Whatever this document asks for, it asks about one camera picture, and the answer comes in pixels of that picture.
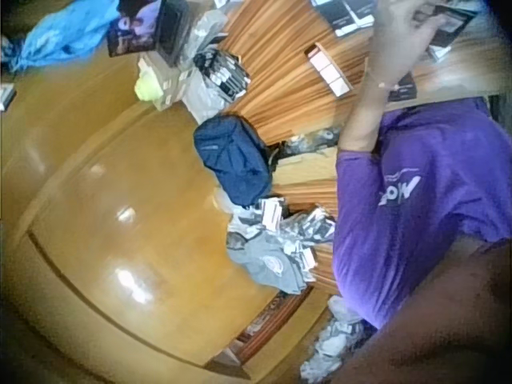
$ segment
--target bracelet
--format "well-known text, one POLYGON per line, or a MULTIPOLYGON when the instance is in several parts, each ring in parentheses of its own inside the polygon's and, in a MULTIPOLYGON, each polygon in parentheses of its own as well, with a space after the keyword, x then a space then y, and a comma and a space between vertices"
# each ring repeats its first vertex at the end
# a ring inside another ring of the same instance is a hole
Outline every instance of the bracelet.
POLYGON ((379 82, 370 72, 370 68, 367 68, 366 69, 366 74, 368 74, 368 77, 371 78, 374 82, 377 83, 377 87, 380 88, 381 90, 388 90, 388 91, 392 91, 392 90, 398 90, 400 88, 400 86, 398 84, 394 85, 394 86, 388 86, 387 84, 385 84, 384 82, 379 82))

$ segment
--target hand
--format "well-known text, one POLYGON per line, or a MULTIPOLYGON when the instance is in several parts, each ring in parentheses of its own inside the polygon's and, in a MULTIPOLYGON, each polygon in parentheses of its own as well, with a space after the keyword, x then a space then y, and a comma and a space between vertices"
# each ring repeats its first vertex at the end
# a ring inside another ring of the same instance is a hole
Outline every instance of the hand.
POLYGON ((439 15, 420 26, 414 13, 426 0, 378 0, 368 61, 370 77, 387 88, 395 86, 418 61, 446 19, 439 15))

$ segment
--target blue backpack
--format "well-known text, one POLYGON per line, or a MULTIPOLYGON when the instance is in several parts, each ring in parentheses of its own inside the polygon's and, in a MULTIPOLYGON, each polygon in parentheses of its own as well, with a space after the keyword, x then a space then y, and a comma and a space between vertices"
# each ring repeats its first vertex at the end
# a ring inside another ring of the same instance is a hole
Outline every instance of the blue backpack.
POLYGON ((242 118, 209 118, 194 132, 194 145, 234 204, 250 206, 270 192, 266 145, 242 118))

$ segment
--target blue cloth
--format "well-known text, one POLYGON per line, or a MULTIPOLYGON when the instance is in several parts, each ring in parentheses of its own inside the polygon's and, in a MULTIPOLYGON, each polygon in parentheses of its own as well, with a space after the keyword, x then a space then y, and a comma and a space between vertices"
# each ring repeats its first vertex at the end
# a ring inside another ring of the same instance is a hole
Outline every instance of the blue cloth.
POLYGON ((119 0, 76 0, 45 16, 28 33, 21 49, 2 46, 2 61, 12 72, 91 55, 110 22, 119 17, 119 0))

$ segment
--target person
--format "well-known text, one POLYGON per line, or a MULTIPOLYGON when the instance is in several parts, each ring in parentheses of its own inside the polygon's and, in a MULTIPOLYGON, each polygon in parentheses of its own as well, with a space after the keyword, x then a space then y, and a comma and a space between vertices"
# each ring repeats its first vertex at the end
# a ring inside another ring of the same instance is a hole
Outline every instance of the person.
POLYGON ((155 0, 143 6, 134 18, 123 16, 118 21, 122 31, 133 31, 137 36, 152 35, 156 29, 158 12, 162 0, 155 0))
POLYGON ((486 246, 422 283, 332 384, 510 382, 511 254, 486 246))
POLYGON ((383 115, 446 22, 415 25, 423 3, 378 1, 368 70, 338 143, 334 276, 347 305, 379 329, 416 290, 512 237, 512 142, 482 99, 383 115))

